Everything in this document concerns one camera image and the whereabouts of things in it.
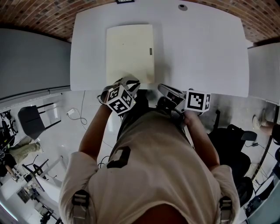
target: pants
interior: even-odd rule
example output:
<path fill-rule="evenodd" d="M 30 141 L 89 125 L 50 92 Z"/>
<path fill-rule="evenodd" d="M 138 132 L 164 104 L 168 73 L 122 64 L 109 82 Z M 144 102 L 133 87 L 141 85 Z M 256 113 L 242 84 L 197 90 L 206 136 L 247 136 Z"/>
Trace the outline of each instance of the pants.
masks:
<path fill-rule="evenodd" d="M 36 143 L 30 144 L 32 139 L 25 137 L 17 145 L 11 147 L 9 153 L 14 157 L 17 164 L 21 163 L 29 153 L 40 150 L 40 146 Z"/>
<path fill-rule="evenodd" d="M 149 111 L 157 110 L 156 108 L 149 108 L 149 101 L 145 96 L 146 92 L 146 90 L 138 90 L 137 97 L 135 99 L 135 106 L 128 112 L 124 113 L 117 140 L 120 138 L 122 132 L 137 121 L 141 116 Z"/>

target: chair leg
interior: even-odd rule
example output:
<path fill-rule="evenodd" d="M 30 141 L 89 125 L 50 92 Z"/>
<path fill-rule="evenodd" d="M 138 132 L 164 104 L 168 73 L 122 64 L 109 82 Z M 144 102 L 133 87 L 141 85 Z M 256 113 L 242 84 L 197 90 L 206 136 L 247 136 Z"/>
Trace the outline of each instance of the chair leg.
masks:
<path fill-rule="evenodd" d="M 56 221 L 55 224 L 60 224 L 60 223 L 62 223 L 61 218 L 59 218 L 59 219 Z"/>
<path fill-rule="evenodd" d="M 35 173 L 34 173 L 31 169 L 29 169 L 26 165 L 23 164 L 22 166 L 23 166 L 25 169 L 27 169 L 31 174 L 33 174 L 33 175 L 35 174 Z"/>
<path fill-rule="evenodd" d="M 217 129 L 219 126 L 221 112 L 219 110 L 216 110 L 216 114 L 217 114 L 217 117 L 216 117 L 215 124 L 214 124 L 214 130 Z"/>
<path fill-rule="evenodd" d="M 37 107 L 37 109 L 40 109 L 40 108 L 46 107 L 46 106 L 50 106 L 50 105 L 52 105 L 52 104 L 55 104 L 55 103 L 48 103 L 48 104 L 45 104 L 45 105 L 42 105 L 42 106 Z"/>
<path fill-rule="evenodd" d="M 40 177 L 45 176 L 46 174 L 48 174 L 48 172 L 56 165 L 58 164 L 60 161 L 62 161 L 63 157 L 60 156 L 57 160 L 55 160 L 43 173 L 40 174 Z"/>
<path fill-rule="evenodd" d="M 50 127 L 52 127 L 52 126 L 54 126 L 54 125 L 58 124 L 59 122 L 61 122 L 61 120 L 60 120 L 60 121 L 58 121 L 58 122 L 55 122 L 55 123 L 51 124 L 50 126 L 47 126 L 45 129 L 47 130 L 48 128 L 50 128 Z"/>
<path fill-rule="evenodd" d="M 42 169 L 42 167 L 47 163 L 47 161 L 49 161 L 49 159 L 47 159 L 45 162 L 43 162 L 37 169 L 35 169 L 34 173 L 37 174 L 37 172 Z"/>

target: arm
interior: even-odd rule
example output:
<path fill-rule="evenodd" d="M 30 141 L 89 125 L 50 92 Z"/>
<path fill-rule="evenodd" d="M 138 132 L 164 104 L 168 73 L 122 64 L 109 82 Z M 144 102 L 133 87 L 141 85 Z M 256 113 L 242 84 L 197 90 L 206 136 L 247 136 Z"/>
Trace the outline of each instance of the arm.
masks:
<path fill-rule="evenodd" d="M 83 152 L 74 152 L 70 155 L 69 164 L 59 194 L 58 208 L 63 223 L 73 223 L 73 195 L 75 192 L 85 189 L 89 180 L 97 171 L 97 163 L 89 155 Z M 88 208 L 92 210 L 90 216 L 94 212 L 94 207 L 91 207 L 92 205 L 90 199 L 90 206 Z"/>
<path fill-rule="evenodd" d="M 9 167 L 9 165 L 5 165 L 6 169 L 8 170 L 8 172 L 10 173 L 10 175 L 14 178 L 16 178 L 14 171 L 12 170 L 11 167 Z"/>
<path fill-rule="evenodd" d="M 80 143 L 79 151 L 89 155 L 95 161 L 97 160 L 105 127 L 111 113 L 112 111 L 108 106 L 101 105 Z"/>
<path fill-rule="evenodd" d="M 199 157 L 209 168 L 209 170 L 219 166 L 220 160 L 218 153 L 210 138 L 208 137 L 198 116 L 193 111 L 185 111 L 184 116 L 184 123 L 188 127 L 194 148 Z"/>

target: person in background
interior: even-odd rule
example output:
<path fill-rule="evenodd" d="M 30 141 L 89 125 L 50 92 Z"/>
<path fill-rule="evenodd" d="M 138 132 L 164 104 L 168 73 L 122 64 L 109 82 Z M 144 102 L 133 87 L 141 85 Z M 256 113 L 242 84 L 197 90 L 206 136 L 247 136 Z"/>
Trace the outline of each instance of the person in background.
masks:
<path fill-rule="evenodd" d="M 9 148 L 8 153 L 10 153 L 14 157 L 17 164 L 21 163 L 21 161 L 23 161 L 31 152 L 43 152 L 39 142 L 31 142 L 32 139 L 28 136 L 25 136 L 22 140 L 19 141 L 18 144 Z"/>
<path fill-rule="evenodd" d="M 10 147 L 5 153 L 0 155 L 0 177 L 4 177 L 7 172 L 10 173 L 14 181 L 18 181 L 14 171 L 12 170 L 16 164 L 21 163 L 31 152 L 43 152 L 40 143 L 31 143 L 32 139 L 28 136 L 24 137 L 13 147 Z"/>
<path fill-rule="evenodd" d="M 63 223 L 218 224 L 224 196 L 232 204 L 227 203 L 229 216 L 222 223 L 232 223 L 240 202 L 231 168 L 220 165 L 200 119 L 192 111 L 184 113 L 193 149 L 170 114 L 148 108 L 141 96 L 138 91 L 102 168 L 97 158 L 112 111 L 101 105 L 95 114 L 79 151 L 70 157 L 61 187 Z M 80 201 L 89 195 L 87 209 L 72 204 L 78 191 L 87 192 Z"/>
<path fill-rule="evenodd" d="M 11 154 L 4 154 L 3 157 L 0 159 L 0 177 L 6 176 L 7 172 L 10 173 L 12 179 L 17 182 L 18 179 L 12 170 L 14 166 L 17 164 Z"/>

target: desk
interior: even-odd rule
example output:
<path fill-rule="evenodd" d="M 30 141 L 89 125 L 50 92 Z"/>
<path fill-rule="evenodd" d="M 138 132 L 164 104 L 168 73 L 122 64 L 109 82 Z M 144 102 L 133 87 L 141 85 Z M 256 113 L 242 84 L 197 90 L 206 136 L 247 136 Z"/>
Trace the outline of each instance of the desk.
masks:
<path fill-rule="evenodd" d="M 187 11 L 179 5 L 187 6 Z M 106 30 L 151 24 L 155 85 L 247 97 L 249 63 L 241 20 L 205 5 L 181 0 L 110 3 L 78 13 L 73 31 L 71 89 L 106 86 Z"/>
<path fill-rule="evenodd" d="M 5 152 L 9 147 L 12 147 L 14 144 L 14 135 L 6 139 L 6 142 L 3 143 L 3 145 L 0 146 L 0 153 Z"/>

